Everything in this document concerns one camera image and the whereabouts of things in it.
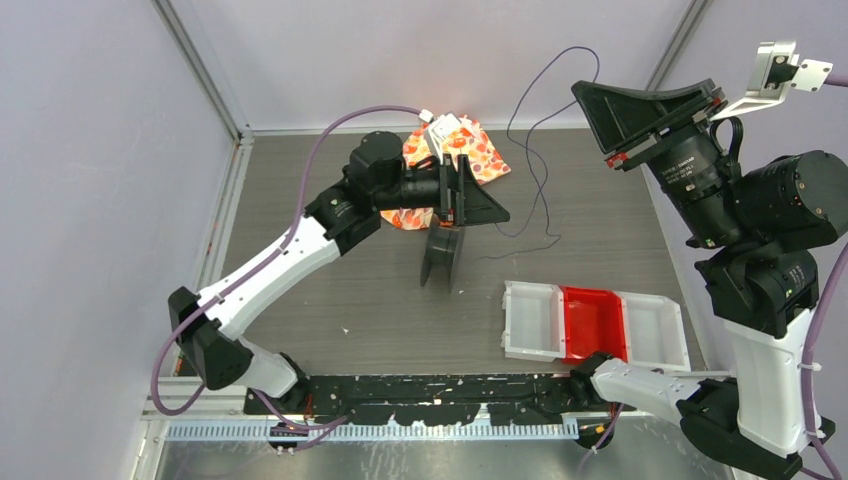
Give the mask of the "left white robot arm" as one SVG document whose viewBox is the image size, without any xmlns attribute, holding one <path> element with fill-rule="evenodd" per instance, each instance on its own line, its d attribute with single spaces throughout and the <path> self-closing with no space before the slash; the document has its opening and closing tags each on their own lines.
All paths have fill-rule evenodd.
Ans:
<svg viewBox="0 0 848 480">
<path fill-rule="evenodd" d="M 437 225 L 456 228 L 510 218 L 475 180 L 467 156 L 431 156 L 410 167 L 398 135 L 365 135 L 341 179 L 306 205 L 273 244 L 200 292 L 180 287 L 168 297 L 175 343 L 203 385 L 259 390 L 280 412 L 298 412 L 307 398 L 301 374 L 285 355 L 247 341 L 245 331 L 297 283 L 375 233 L 382 212 L 401 208 L 429 208 Z"/>
</svg>

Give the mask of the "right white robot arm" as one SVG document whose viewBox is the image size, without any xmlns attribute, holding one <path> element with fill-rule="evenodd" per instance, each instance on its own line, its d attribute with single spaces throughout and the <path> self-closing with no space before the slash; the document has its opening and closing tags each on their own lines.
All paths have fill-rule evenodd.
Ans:
<svg viewBox="0 0 848 480">
<path fill-rule="evenodd" d="M 735 357 L 726 379 L 680 379 L 595 352 L 574 367 L 574 403 L 632 406 L 677 425 L 705 456 L 789 479 L 835 431 L 812 398 L 825 299 L 813 250 L 847 231 L 847 167 L 822 150 L 743 172 L 740 118 L 711 80 L 669 91 L 579 81 L 572 93 L 610 167 L 646 165 L 690 230 L 688 245 Z"/>
</svg>

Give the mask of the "black cable spool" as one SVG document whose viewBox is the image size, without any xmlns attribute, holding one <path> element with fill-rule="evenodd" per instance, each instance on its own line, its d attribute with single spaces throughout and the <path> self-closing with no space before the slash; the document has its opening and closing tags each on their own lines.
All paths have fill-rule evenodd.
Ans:
<svg viewBox="0 0 848 480">
<path fill-rule="evenodd" d="M 427 284 L 433 268 L 438 267 L 446 272 L 448 290 L 454 289 L 464 239 L 464 227 L 443 225 L 438 219 L 429 226 L 419 276 L 421 287 Z"/>
</svg>

